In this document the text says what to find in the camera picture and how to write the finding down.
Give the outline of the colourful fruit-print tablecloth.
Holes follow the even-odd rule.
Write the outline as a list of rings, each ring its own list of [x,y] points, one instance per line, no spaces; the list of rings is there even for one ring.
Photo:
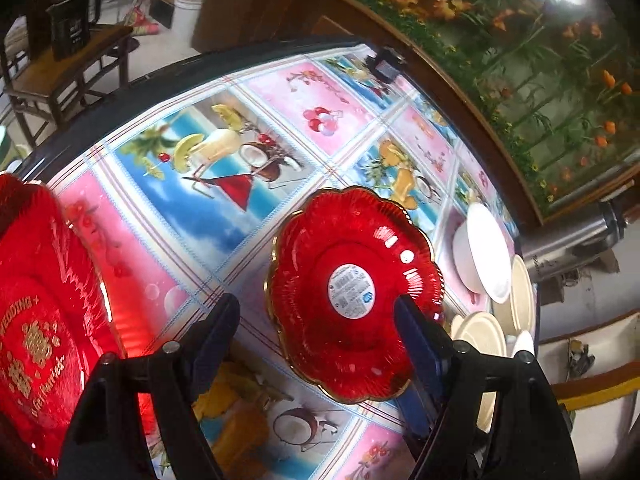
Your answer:
[[[271,244],[320,188],[370,188],[431,240],[445,309],[490,307],[467,289],[454,232],[481,202],[518,227],[469,138],[404,77],[368,71],[365,44],[286,53],[230,72],[191,58],[145,77],[151,104],[50,179],[102,270],[132,354],[178,337],[226,292],[240,325],[195,415],[230,479],[403,479],[413,467],[393,401],[347,405],[304,382],[268,318]]]

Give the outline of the flower painting wall panel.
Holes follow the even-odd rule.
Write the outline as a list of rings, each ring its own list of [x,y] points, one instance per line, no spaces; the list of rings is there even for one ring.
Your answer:
[[[542,212],[639,163],[639,37],[606,0],[356,0],[483,114]]]

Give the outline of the red flower-shaped glass plate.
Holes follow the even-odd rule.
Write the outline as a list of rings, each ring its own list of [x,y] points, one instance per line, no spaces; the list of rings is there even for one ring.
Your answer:
[[[408,296],[442,318],[445,283],[428,236],[362,186],[320,188],[273,239],[266,309],[288,365],[334,401],[387,401],[412,366],[394,322]]]

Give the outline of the beige plastic bowl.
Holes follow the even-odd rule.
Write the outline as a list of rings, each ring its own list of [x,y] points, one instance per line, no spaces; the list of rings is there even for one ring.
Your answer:
[[[462,318],[455,315],[450,325],[450,336],[453,340],[468,342],[478,352],[488,356],[506,357],[506,337],[498,320],[488,312],[475,312]],[[477,416],[477,428],[485,434],[491,430],[497,395],[494,392],[484,393],[480,401]]]

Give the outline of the white foam bowl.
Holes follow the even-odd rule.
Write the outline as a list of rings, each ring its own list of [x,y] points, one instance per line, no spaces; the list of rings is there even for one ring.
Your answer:
[[[512,263],[498,221],[482,203],[472,203],[452,239],[459,278],[471,292],[486,294],[497,304],[511,291]]]

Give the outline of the white plastic bucket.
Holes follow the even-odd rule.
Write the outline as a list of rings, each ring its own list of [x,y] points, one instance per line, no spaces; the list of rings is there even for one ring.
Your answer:
[[[174,0],[171,35],[190,46],[204,0]]]

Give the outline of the small black box device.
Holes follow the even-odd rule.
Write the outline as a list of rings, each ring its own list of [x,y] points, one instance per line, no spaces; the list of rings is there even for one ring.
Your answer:
[[[369,72],[384,84],[392,84],[404,70],[406,60],[393,48],[384,47],[364,61]]]

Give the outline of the red wedding tray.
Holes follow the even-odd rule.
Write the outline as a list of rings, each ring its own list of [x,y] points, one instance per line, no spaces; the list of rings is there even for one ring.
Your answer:
[[[82,390],[106,352],[143,353],[132,266],[86,200],[1,176],[2,438],[38,474],[58,471]]]

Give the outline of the beige plastic plate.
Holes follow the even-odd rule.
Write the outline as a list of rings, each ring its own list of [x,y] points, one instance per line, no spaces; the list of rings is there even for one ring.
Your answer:
[[[533,333],[536,307],[532,282],[519,255],[512,259],[512,281],[509,296],[503,302],[493,302],[492,312],[508,336],[518,336],[523,330]]]

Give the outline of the stainless steel thermos jug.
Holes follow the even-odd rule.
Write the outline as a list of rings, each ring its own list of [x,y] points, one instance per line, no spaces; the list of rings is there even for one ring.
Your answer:
[[[616,200],[585,205],[520,237],[533,283],[556,278],[596,260],[624,238],[626,220]]]

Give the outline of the wooden chair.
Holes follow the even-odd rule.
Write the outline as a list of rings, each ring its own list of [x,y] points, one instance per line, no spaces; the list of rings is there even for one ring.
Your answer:
[[[28,63],[12,74],[11,57],[2,51],[1,75],[15,118],[35,148],[44,129],[65,127],[87,96],[106,97],[93,86],[111,70],[118,70],[122,87],[128,84],[132,28],[101,24],[101,0],[21,0],[2,18],[2,39],[20,15],[26,18]]]

